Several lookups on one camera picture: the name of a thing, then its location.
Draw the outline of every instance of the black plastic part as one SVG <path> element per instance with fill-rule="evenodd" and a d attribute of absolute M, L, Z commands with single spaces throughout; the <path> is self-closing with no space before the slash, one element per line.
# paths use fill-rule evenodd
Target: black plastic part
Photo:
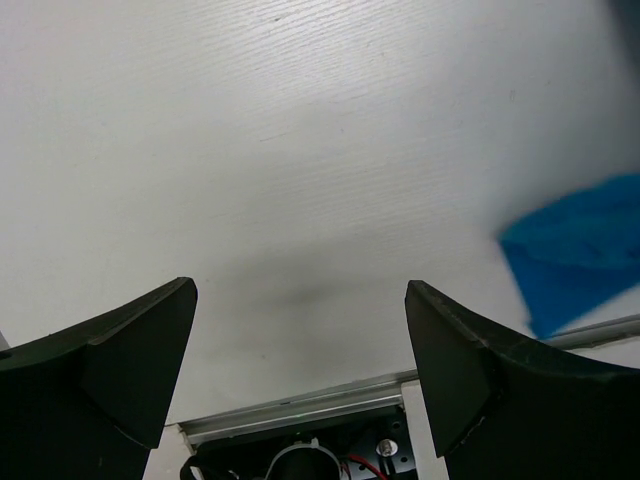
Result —
<path fill-rule="evenodd" d="M 176 279 L 0 358 L 0 478 L 142 478 L 197 292 Z"/>
<path fill-rule="evenodd" d="M 306 448 L 291 450 L 276 460 L 271 480 L 339 480 L 340 469 L 326 453 Z"/>
<path fill-rule="evenodd" d="M 280 429 L 213 440 L 200 445 L 196 456 L 192 457 L 187 465 L 203 466 L 205 480 L 225 478 L 221 473 L 227 471 L 233 471 L 240 480 L 263 478 L 278 452 L 297 441 L 309 443 L 312 438 L 317 438 L 320 445 L 349 464 L 354 480 L 369 480 L 375 478 L 375 475 L 366 469 L 359 470 L 358 464 L 346 460 L 347 455 L 352 453 L 364 457 L 376 467 L 388 472 L 390 466 L 383 464 L 382 457 L 376 453 L 376 445 L 385 438 L 394 440 L 399 450 L 391 458 L 392 468 L 397 472 L 392 478 L 394 480 L 417 479 L 406 417 L 400 407 L 384 407 Z M 195 477 L 186 469 L 183 478 L 195 480 Z M 312 477 L 301 475 L 299 478 Z M 278 477 L 272 475 L 269 480 L 276 479 Z"/>
<path fill-rule="evenodd" d="M 409 283 L 406 310 L 452 480 L 638 475 L 639 370 L 520 335 L 424 282 Z"/>

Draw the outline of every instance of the blue object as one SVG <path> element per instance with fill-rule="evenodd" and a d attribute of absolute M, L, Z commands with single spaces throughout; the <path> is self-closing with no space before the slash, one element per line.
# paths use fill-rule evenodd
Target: blue object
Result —
<path fill-rule="evenodd" d="M 531 315 L 547 338 L 640 282 L 640 175 L 568 195 L 499 238 Z"/>

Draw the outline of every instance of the screw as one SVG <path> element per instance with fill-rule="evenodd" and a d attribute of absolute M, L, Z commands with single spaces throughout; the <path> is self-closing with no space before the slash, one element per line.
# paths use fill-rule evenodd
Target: screw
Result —
<path fill-rule="evenodd" d="M 384 440 L 380 440 L 378 446 L 376 447 L 376 452 L 381 457 L 393 457 L 396 453 L 398 453 L 398 444 L 393 440 L 389 440 L 385 438 Z"/>

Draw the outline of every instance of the white wall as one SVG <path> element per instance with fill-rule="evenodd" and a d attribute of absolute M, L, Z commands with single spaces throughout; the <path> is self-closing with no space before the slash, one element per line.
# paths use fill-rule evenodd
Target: white wall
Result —
<path fill-rule="evenodd" d="M 416 460 L 416 471 L 420 480 L 449 480 L 444 457 L 436 457 L 436 447 L 431 436 L 431 426 L 419 381 L 402 385 L 411 447 Z"/>
<path fill-rule="evenodd" d="M 526 331 L 496 231 L 638 166 L 601 0 L 8 0 L 0 62 L 0 329 L 193 276 L 170 421 L 410 368 L 410 278 Z"/>

